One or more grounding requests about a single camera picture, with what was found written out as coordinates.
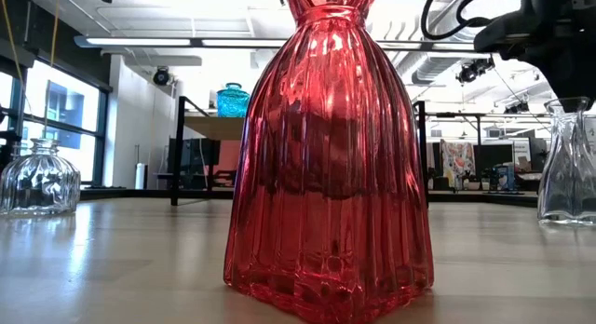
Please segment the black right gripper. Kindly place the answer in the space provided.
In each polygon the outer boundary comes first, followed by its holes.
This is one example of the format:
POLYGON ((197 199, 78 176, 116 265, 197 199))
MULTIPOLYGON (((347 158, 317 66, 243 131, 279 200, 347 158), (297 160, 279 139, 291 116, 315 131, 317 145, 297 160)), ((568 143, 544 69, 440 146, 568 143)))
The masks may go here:
POLYGON ((532 20, 523 59, 540 61, 535 67, 565 112, 579 110, 572 99, 585 100, 590 110, 596 101, 596 0, 523 0, 523 12, 532 20), (562 55, 569 58, 557 58, 562 55))

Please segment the clear tall twisted glass vase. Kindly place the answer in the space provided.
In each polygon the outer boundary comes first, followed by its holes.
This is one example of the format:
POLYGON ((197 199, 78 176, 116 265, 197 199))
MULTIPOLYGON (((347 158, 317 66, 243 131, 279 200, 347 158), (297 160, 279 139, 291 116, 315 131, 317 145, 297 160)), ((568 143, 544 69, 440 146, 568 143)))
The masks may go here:
POLYGON ((549 101, 549 154, 538 190, 537 219, 542 223, 596 225, 596 165, 584 126, 593 101, 549 101))

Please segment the large red ribbed glass vase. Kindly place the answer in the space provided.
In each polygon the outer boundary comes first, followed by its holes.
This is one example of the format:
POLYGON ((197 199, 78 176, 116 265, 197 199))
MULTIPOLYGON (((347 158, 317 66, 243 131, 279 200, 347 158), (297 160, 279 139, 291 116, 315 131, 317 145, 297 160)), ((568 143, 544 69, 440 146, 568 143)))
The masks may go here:
POLYGON ((223 281, 320 324, 363 324, 429 290, 413 107, 366 30, 374 0, 288 0, 294 34, 246 115, 223 281))

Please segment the blue squat embossed glass vase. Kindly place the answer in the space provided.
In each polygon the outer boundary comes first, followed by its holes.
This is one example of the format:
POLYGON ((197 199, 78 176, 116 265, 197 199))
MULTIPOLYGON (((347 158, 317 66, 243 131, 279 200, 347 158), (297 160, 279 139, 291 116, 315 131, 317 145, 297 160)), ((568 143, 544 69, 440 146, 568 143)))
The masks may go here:
POLYGON ((219 117, 244 117, 247 113, 250 94, 239 83, 230 82, 217 92, 219 117))

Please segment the clear squat ribbed glass vase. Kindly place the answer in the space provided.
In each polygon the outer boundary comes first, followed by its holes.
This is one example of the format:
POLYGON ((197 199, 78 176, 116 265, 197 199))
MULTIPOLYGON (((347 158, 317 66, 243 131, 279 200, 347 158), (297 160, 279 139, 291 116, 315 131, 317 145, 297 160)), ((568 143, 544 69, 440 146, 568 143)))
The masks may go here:
POLYGON ((58 155, 58 142, 32 139, 31 153, 11 161, 0 175, 0 216, 74 213, 81 174, 58 155))

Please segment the black ceiling track spotlight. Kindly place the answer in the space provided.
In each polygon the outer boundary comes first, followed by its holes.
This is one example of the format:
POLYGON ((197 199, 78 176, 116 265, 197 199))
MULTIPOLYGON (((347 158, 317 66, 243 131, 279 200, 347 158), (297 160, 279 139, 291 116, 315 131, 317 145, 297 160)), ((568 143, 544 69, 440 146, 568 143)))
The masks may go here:
POLYGON ((461 71, 455 76, 455 79, 462 85, 471 83, 478 77, 494 69, 494 59, 483 58, 474 59, 461 66, 461 71))

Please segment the black computer monitor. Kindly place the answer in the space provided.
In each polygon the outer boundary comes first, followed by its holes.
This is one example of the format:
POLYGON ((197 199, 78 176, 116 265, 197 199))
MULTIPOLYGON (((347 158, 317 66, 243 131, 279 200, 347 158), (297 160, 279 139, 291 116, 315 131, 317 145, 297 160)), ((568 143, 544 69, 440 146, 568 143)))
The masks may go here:
POLYGON ((513 146, 511 144, 474 145, 475 170, 481 173, 495 165, 513 161, 513 146))

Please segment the blue box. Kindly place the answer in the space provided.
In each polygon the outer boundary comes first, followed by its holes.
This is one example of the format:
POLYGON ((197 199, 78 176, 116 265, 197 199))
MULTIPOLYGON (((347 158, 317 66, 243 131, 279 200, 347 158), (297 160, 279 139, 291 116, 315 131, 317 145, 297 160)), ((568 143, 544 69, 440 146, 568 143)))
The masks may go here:
POLYGON ((494 167, 494 178, 497 191, 514 191, 515 168, 512 164, 502 164, 494 167))

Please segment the colourful patterned cloth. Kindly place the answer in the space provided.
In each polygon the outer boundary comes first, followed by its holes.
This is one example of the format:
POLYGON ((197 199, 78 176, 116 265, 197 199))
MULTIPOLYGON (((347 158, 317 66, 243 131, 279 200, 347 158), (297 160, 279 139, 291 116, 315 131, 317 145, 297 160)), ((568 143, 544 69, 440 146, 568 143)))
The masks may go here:
POLYGON ((451 189, 459 189, 465 178, 476 175, 474 146, 469 142, 440 141, 443 177, 451 189))

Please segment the dark monitor screen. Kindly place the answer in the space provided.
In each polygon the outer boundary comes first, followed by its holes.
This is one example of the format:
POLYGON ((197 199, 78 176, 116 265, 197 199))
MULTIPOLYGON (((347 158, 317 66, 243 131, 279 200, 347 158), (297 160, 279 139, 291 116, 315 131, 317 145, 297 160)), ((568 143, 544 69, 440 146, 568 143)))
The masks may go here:
POLYGON ((182 142, 181 172, 208 175, 220 159, 221 142, 207 138, 182 142))

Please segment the silver ventilation duct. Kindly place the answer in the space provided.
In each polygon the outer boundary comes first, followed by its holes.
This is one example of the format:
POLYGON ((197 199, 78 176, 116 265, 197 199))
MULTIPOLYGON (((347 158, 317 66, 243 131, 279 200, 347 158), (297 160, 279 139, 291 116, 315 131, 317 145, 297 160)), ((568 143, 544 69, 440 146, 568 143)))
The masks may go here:
MULTIPOLYGON (((456 17, 457 9, 464 1, 450 0, 446 6, 435 12, 429 12, 427 30, 431 34, 446 34, 455 29, 459 24, 456 17)), ((430 85, 455 64, 486 57, 486 54, 415 51, 396 55, 393 63, 404 82, 414 85, 430 85)))

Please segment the black table edge rail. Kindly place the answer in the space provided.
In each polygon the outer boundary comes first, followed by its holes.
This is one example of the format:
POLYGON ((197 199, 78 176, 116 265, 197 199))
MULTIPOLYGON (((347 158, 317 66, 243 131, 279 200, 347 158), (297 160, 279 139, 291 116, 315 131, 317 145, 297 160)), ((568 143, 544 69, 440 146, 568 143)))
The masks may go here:
MULTIPOLYGON (((168 190, 135 190, 135 189, 84 189, 80 200, 90 201, 115 198, 166 198, 170 199, 168 190)), ((179 199, 221 199, 231 200, 232 191, 190 191, 183 190, 179 199)), ((487 203, 525 208, 536 208, 537 197, 531 194, 501 195, 481 191, 463 191, 456 194, 445 191, 431 191, 427 196, 428 203, 487 203)))

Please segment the dark window frame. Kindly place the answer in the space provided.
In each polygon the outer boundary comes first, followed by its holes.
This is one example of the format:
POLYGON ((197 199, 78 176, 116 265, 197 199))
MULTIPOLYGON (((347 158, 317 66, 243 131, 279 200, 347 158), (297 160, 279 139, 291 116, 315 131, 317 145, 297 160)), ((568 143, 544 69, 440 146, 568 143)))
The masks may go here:
POLYGON ((102 182, 108 93, 47 61, 17 68, 0 57, 0 151, 12 160, 31 153, 34 138, 58 142, 59 156, 81 173, 84 185, 102 182))

